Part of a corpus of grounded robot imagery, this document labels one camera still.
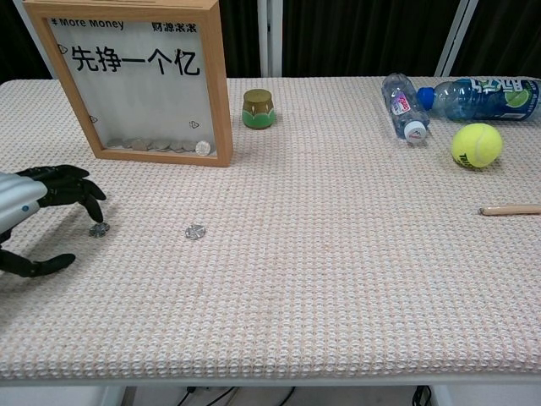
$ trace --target bottle cap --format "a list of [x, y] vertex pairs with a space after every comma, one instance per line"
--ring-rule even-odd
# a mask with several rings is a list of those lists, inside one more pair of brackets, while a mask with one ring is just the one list
[[406, 141], [411, 144], [418, 144], [426, 138], [426, 127], [420, 121], [412, 121], [404, 127]]
[[421, 87], [417, 91], [417, 98], [425, 110], [430, 110], [434, 104], [434, 87]]

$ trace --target white bottle cap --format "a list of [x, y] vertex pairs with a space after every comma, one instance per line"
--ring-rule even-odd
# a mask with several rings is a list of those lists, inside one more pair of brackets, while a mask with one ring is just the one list
[[404, 127], [406, 141], [411, 144], [418, 144], [426, 138], [426, 127], [420, 121], [412, 121]]

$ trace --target pencil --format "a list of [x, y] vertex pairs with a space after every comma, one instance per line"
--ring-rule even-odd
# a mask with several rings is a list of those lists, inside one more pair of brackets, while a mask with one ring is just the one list
[[541, 214], [541, 205], [514, 205], [481, 207], [479, 214], [484, 216], [509, 216], [513, 214]]

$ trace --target plastic water bottle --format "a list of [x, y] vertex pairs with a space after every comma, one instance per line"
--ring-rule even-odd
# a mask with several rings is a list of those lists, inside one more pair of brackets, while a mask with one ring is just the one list
[[460, 79], [422, 87], [419, 101], [435, 115], [451, 120], [525, 120], [541, 117], [539, 80]]
[[412, 144], [422, 142], [430, 120], [417, 100], [410, 79], [405, 74], [390, 74], [383, 81], [381, 94], [396, 135]]

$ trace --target coin bank box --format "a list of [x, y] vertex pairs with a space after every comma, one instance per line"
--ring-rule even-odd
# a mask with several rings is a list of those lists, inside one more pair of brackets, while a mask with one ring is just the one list
[[25, 0], [98, 158], [225, 167], [218, 0]]

